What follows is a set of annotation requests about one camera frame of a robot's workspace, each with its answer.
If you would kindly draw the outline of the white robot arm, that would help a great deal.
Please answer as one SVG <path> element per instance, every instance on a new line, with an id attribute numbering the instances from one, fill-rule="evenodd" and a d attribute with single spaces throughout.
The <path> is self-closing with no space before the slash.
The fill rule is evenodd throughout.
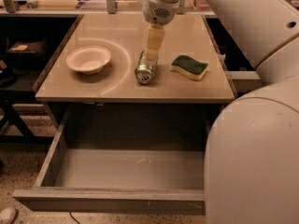
<path id="1" fill-rule="evenodd" d="M 206 224 L 299 224 L 298 11 L 206 0 L 263 87 L 227 105 L 206 142 Z"/>

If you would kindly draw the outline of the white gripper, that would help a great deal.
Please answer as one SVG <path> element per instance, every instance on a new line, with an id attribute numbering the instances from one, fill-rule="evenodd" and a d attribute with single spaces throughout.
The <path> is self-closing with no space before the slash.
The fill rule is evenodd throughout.
<path id="1" fill-rule="evenodd" d="M 147 22 L 152 23 L 147 30 L 145 58 L 156 61 L 164 40 L 164 27 L 173 20 L 179 9 L 180 0 L 144 0 L 143 14 Z"/>

